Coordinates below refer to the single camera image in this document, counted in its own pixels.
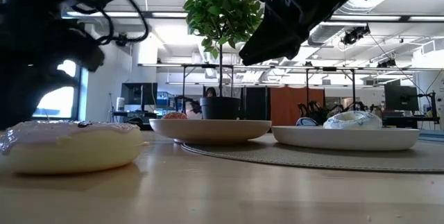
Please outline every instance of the wooden table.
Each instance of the wooden table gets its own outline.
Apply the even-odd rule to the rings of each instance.
[[[189,153],[145,133],[134,164],[0,173],[0,223],[443,223],[444,176],[297,169]]]

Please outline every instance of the black flower pot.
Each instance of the black flower pot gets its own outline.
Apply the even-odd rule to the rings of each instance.
[[[241,101],[231,97],[206,97],[200,99],[204,119],[235,120],[239,116]]]

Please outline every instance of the computer monitor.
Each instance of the computer monitor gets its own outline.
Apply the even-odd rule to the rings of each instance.
[[[157,102],[157,83],[122,83],[121,97],[126,105],[155,105]]]
[[[385,85],[386,109],[418,111],[418,92],[415,87]]]

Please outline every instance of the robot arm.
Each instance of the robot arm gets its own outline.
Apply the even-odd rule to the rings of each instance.
[[[114,36],[111,18],[104,11],[111,1],[0,0],[0,129],[29,120],[46,93],[78,86],[78,81],[57,70],[65,60],[96,71],[105,59],[100,45],[146,39],[145,20],[141,37]],[[134,1],[129,2],[142,17]],[[95,40],[77,20],[61,18],[63,7],[86,14],[101,12],[108,20],[110,33]]]
[[[273,58],[293,59],[310,30],[348,0],[260,1],[265,3],[264,20],[239,53],[245,65]]]

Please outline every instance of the potted plant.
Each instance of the potted plant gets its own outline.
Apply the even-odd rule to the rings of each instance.
[[[246,42],[261,23],[264,9],[258,0],[187,0],[187,24],[192,34],[205,37],[202,46],[214,58],[219,56],[219,97],[200,100],[204,119],[236,119],[240,100],[223,97],[223,45],[236,49]]]

